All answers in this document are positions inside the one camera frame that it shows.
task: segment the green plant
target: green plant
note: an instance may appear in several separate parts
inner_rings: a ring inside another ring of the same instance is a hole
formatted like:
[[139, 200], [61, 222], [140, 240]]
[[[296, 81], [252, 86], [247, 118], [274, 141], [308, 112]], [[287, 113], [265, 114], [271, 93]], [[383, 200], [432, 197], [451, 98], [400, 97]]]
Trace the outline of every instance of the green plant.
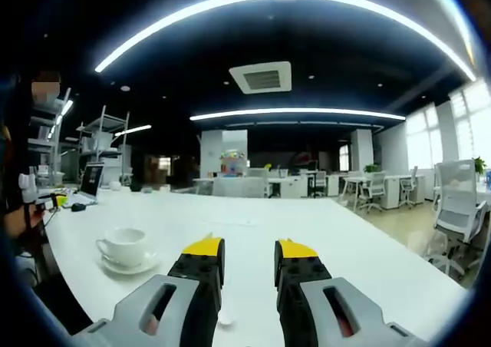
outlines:
[[476, 173], [482, 176], [487, 165], [481, 157], [474, 157], [474, 164], [476, 165]]
[[365, 165], [364, 172], [365, 173], [378, 172], [378, 165], [376, 165], [376, 164]]

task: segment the black ceiling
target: black ceiling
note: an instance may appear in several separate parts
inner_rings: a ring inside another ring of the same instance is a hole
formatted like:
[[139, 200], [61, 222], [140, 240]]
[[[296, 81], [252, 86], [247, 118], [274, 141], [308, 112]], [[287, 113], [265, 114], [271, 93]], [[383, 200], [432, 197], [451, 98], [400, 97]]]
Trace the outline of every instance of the black ceiling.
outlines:
[[[230, 117], [191, 122], [194, 114], [256, 107], [343, 107], [407, 115], [428, 101], [441, 103], [466, 79], [446, 56], [408, 28], [349, 5], [314, 0], [261, 0], [193, 16], [145, 39], [98, 74], [98, 63], [156, 20], [201, 0], [23, 0], [17, 13], [25, 38], [44, 61], [59, 67], [74, 107], [62, 134], [77, 136], [104, 104], [109, 114], [130, 111], [130, 126], [152, 124], [128, 136], [165, 153], [197, 151], [203, 128], [254, 121], [347, 121], [381, 124], [380, 118], [312, 116]], [[18, 44], [25, 46], [15, 38]], [[270, 61], [292, 64], [292, 91], [244, 95], [229, 68]], [[447, 76], [397, 107], [392, 103], [443, 66]], [[127, 85], [129, 92], [120, 87]], [[346, 138], [353, 128], [257, 127], [252, 149]], [[283, 136], [286, 142], [278, 142]]]

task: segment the gray gripper housing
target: gray gripper housing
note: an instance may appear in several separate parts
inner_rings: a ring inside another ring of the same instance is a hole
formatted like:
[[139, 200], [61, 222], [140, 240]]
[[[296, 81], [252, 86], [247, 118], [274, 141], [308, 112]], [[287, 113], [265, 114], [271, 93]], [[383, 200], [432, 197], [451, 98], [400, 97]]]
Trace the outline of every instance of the gray gripper housing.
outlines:
[[[427, 345], [399, 325], [385, 324], [381, 308], [344, 278], [303, 282], [300, 287], [314, 319], [319, 347]], [[353, 335], [342, 335], [332, 303], [338, 304], [343, 310], [353, 329]]]
[[[114, 308], [111, 321], [101, 319], [72, 337], [80, 347], [179, 347], [184, 319], [199, 281], [156, 275]], [[156, 335], [144, 332], [152, 311], [165, 292], [173, 294]]]

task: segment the curved led light strip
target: curved led light strip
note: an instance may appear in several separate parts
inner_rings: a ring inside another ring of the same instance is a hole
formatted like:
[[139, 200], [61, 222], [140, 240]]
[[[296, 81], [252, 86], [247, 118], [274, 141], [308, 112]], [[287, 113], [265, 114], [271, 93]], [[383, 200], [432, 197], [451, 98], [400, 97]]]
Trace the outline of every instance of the curved led light strip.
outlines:
[[[138, 44], [140, 41], [149, 37], [151, 34], [170, 26], [173, 23], [176, 23], [185, 18], [191, 17], [192, 15], [197, 15], [199, 13], [203, 13], [210, 9], [223, 7], [224, 5], [230, 5], [234, 3], [247, 2], [251, 0], [206, 0], [204, 2], [200, 2], [195, 5], [191, 5], [190, 7], [181, 9], [171, 15], [166, 16], [165, 18], [160, 19], [155, 22], [153, 25], [145, 28], [144, 30], [138, 32], [132, 38], [124, 42], [119, 48], [113, 51], [107, 58], [105, 58], [96, 68], [96, 72], [102, 72], [109, 64], [118, 59], [125, 51], [128, 51], [134, 45]], [[363, 9], [367, 9], [368, 11], [378, 13], [379, 15], [383, 15], [390, 19], [393, 19], [404, 26], [412, 29], [417, 32], [427, 40], [431, 41], [435, 44], [443, 53], [445, 53], [452, 61], [467, 75], [467, 77], [471, 81], [476, 80], [476, 76], [472, 72], [472, 70], [467, 66], [467, 64], [459, 58], [459, 56], [443, 41], [441, 41], [437, 36], [433, 35], [431, 32], [426, 30], [421, 25], [417, 24], [415, 21], [411, 21], [409, 18], [400, 15], [397, 12], [389, 8], [385, 8], [382, 5], [375, 4], [373, 2], [369, 2], [368, 0], [328, 0], [331, 2], [340, 2], [348, 5], [354, 5], [356, 7], [360, 7]]]
[[351, 115], [364, 115], [366, 117], [397, 119], [399, 121], [406, 120], [406, 117], [402, 117], [400, 115], [377, 113], [376, 111], [353, 111], [351, 109], [333, 109], [330, 107], [274, 107], [269, 109], [248, 109], [244, 111], [223, 111], [221, 113], [195, 115], [194, 117], [190, 117], [189, 119], [191, 121], [202, 121], [203, 119], [231, 117], [235, 115], [274, 114], [274, 113], [351, 114]]

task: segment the air conditioning vent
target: air conditioning vent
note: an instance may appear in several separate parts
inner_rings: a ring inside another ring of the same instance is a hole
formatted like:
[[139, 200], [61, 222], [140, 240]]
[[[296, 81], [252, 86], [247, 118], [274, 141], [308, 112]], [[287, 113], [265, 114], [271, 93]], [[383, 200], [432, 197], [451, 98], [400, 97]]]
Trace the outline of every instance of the air conditioning vent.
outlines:
[[229, 69], [244, 94], [292, 90], [292, 66], [289, 61], [244, 65]]

